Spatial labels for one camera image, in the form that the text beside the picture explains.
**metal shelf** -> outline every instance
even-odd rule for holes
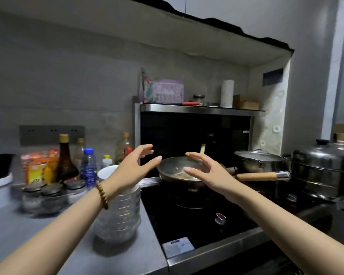
[[[164,113],[187,113],[187,114],[208,114],[225,116],[265,116],[266,111],[243,110],[224,108],[216,106],[185,106],[168,104],[143,103],[140,105],[140,112],[164,112]]]

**black glass cooktop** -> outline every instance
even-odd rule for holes
[[[208,206],[202,209],[177,205],[161,185],[142,188],[141,198],[160,244],[188,237],[197,249],[258,227],[239,206],[213,191]],[[287,195],[271,199],[294,214],[323,203],[309,198],[293,202]],[[226,217],[223,226],[215,221],[217,213]]]

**forearm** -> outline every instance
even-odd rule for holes
[[[108,186],[111,198],[116,185]],[[93,188],[48,226],[0,263],[0,275],[52,275],[69,258],[102,209],[98,190]]]
[[[344,245],[250,188],[238,201],[306,274],[344,275]]]

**blue bottle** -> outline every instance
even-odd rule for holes
[[[81,163],[81,176],[91,189],[96,185],[97,179],[97,161],[92,148],[84,148],[83,160]]]

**dark glass bottle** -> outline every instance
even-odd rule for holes
[[[69,134],[60,134],[60,158],[57,181],[64,182],[78,178],[79,171],[70,159]]]

